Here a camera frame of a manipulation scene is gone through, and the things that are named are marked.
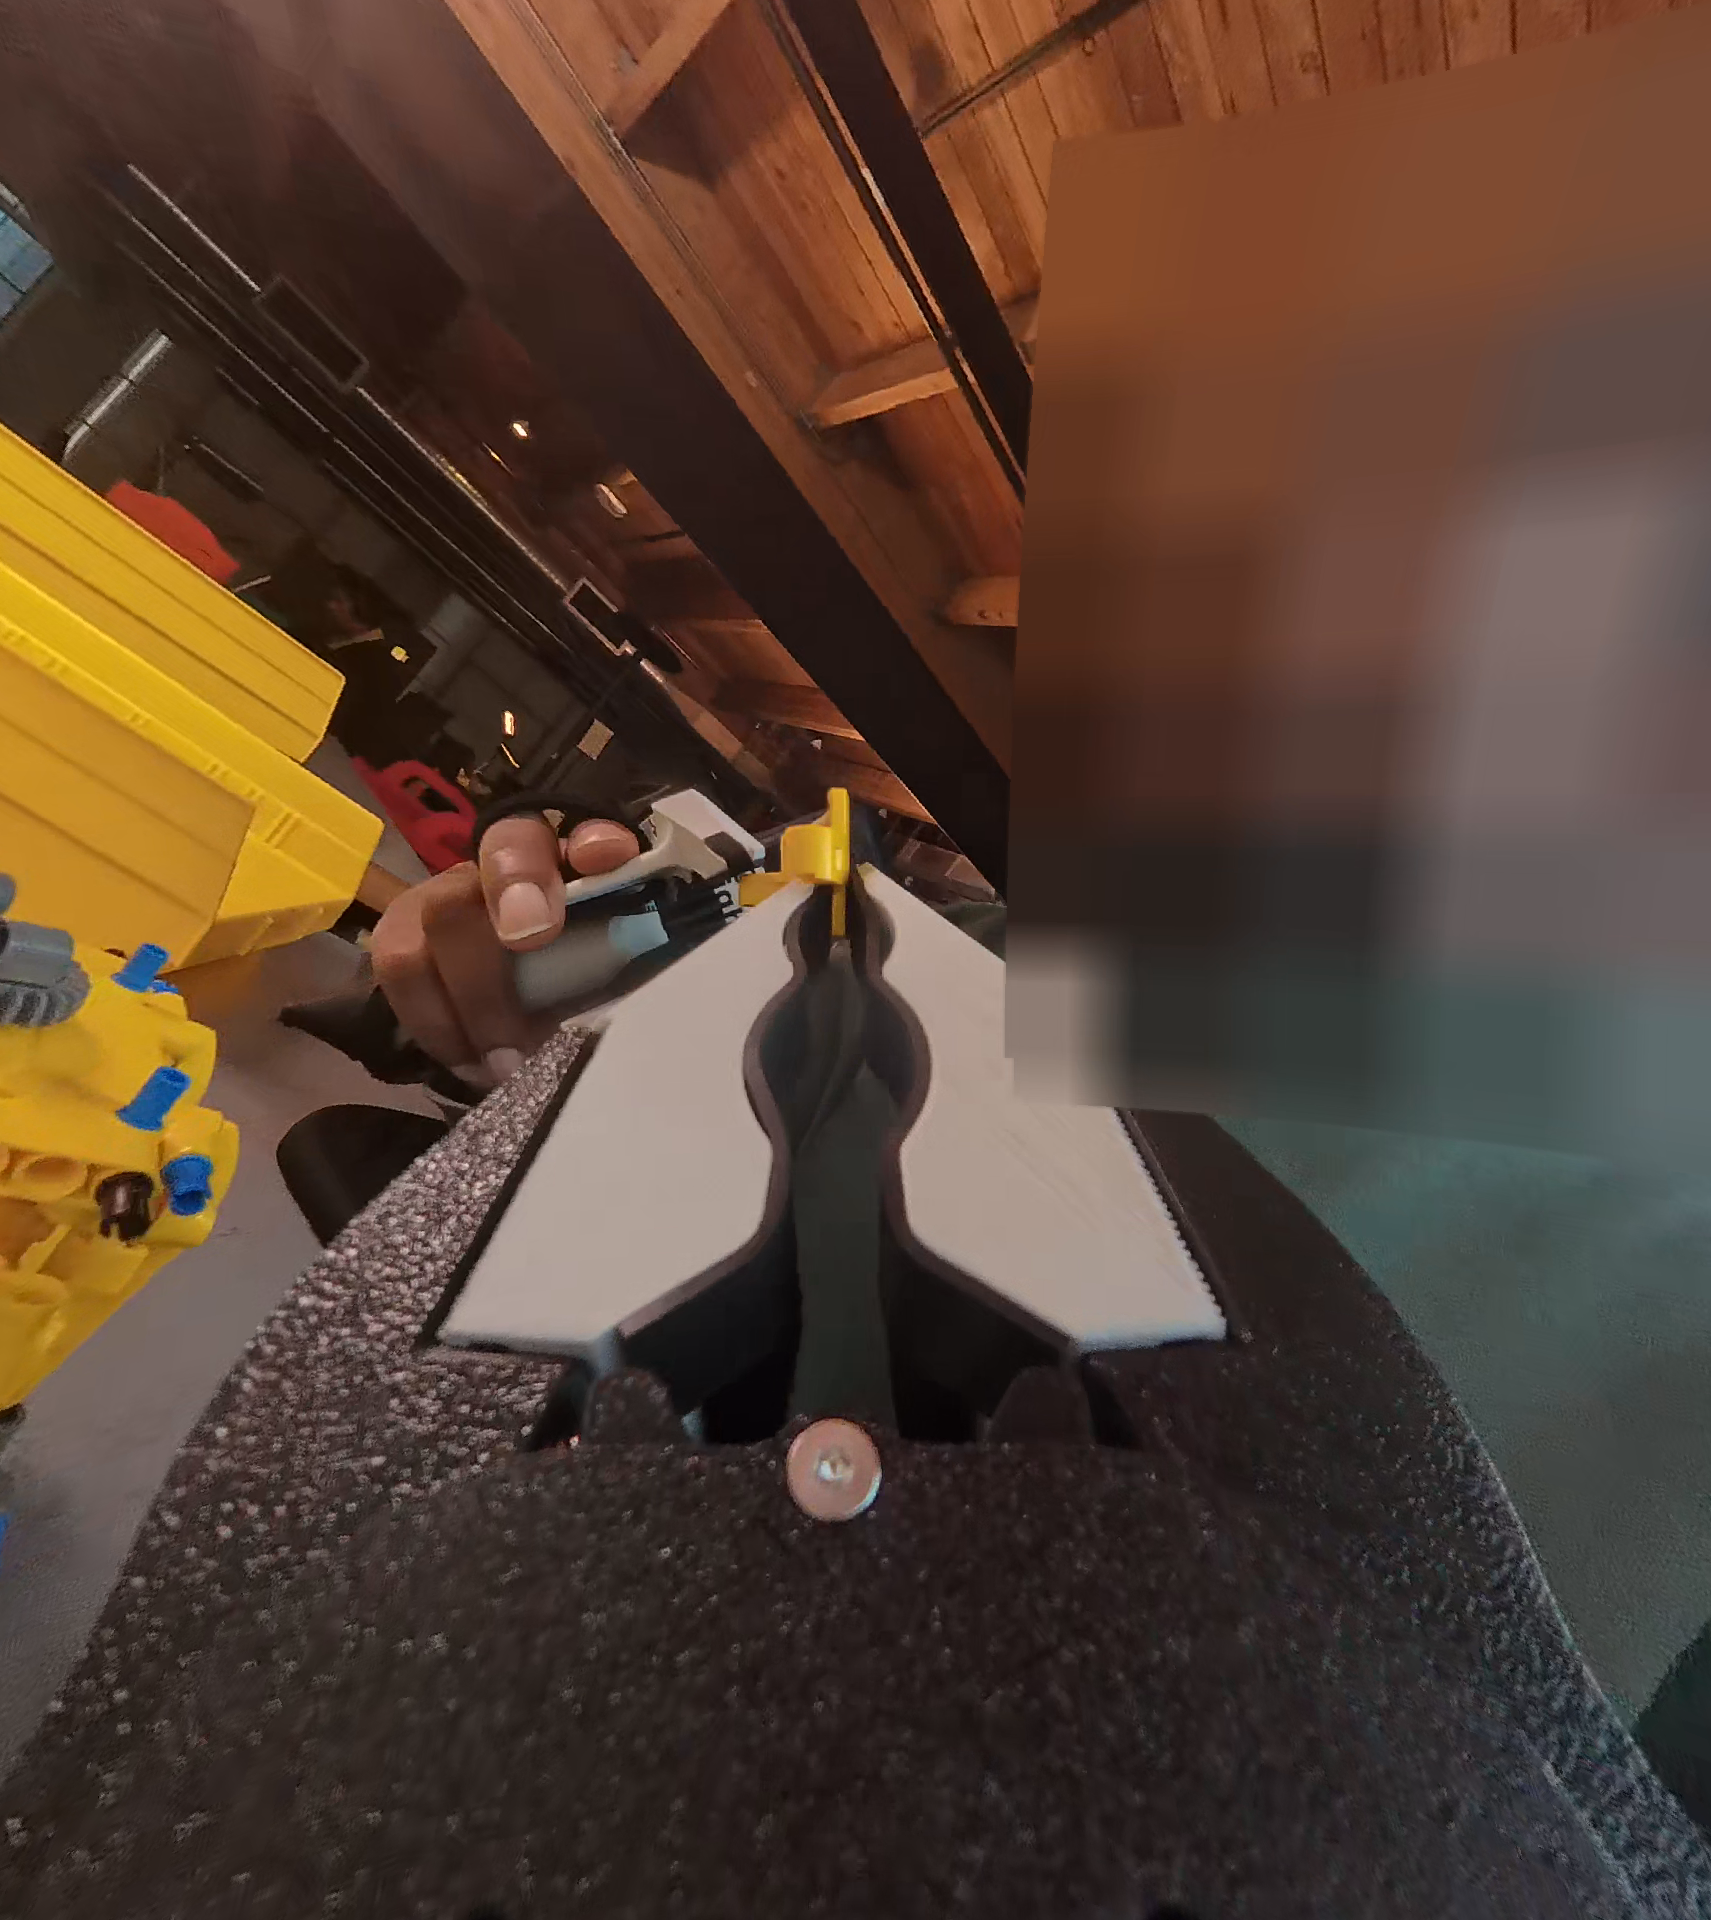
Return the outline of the yellow lego panel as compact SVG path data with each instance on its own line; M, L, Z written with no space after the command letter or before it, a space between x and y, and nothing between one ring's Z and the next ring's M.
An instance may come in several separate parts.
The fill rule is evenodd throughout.
M827 897L829 935L847 937L847 887L855 872L851 846L851 795L833 784L823 812L782 832L772 864L746 872L736 881L740 907L750 909L788 886L808 886Z

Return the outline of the red plastic container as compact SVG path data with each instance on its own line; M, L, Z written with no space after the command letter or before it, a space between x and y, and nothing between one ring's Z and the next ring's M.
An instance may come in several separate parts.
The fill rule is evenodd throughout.
M102 497L218 585L232 588L236 584L242 568L240 559L200 515L170 493L150 492L122 477L112 482Z
M422 760L378 765L354 753L350 763L430 874L474 859L480 809L458 780Z

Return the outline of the yellow lego robot model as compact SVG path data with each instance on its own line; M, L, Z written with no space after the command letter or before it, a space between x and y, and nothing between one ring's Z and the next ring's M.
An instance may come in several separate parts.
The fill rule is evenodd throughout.
M166 950L80 946L14 896L0 872L0 1414L208 1241L240 1163Z

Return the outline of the person's right forearm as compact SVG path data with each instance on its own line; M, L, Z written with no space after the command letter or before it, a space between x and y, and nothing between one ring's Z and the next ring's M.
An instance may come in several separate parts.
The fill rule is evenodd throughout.
M278 1021L328 1046L374 1084L432 1102L422 1111L374 1099L340 1102L286 1129L276 1150L284 1185L314 1236L332 1241L444 1140L484 1091L412 1041L378 985L290 1003Z

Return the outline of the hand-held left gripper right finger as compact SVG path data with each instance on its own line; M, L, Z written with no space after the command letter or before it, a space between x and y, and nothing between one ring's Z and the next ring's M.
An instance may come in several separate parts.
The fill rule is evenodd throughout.
M875 868L851 887L851 948L909 1253L1073 1354L1225 1339L1123 1117L1017 1089L1005 961Z

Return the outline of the person's right hand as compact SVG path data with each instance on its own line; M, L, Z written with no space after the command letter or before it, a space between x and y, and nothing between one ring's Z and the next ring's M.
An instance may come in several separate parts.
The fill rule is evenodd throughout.
M566 1019L522 1003L516 959L560 937L570 880L640 851L636 832L610 820L568 833L544 813L488 825L474 859L412 886L374 930L374 977L402 1032L470 1086L502 1086Z

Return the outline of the green printed sweatshirt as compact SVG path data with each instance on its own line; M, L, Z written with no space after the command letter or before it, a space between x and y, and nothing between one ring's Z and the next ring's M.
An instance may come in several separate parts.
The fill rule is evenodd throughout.
M1119 1111L1227 1339L875 1424L857 1756L933 1762L937 1891L1069 1916L1711 1916L1711 1173Z

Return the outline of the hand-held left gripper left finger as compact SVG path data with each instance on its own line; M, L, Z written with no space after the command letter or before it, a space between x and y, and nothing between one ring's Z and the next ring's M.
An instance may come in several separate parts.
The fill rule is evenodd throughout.
M794 1337L764 1044L820 957L827 887L784 886L616 1001L454 1282L452 1347L592 1370L758 1370Z

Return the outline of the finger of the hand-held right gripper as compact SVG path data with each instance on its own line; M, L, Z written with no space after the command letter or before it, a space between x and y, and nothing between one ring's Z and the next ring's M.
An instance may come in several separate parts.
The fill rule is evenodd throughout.
M742 828L704 794L664 794L640 825L638 854L606 874L578 875L566 883L568 903L588 903L632 894L656 881L718 883L760 872L766 844Z

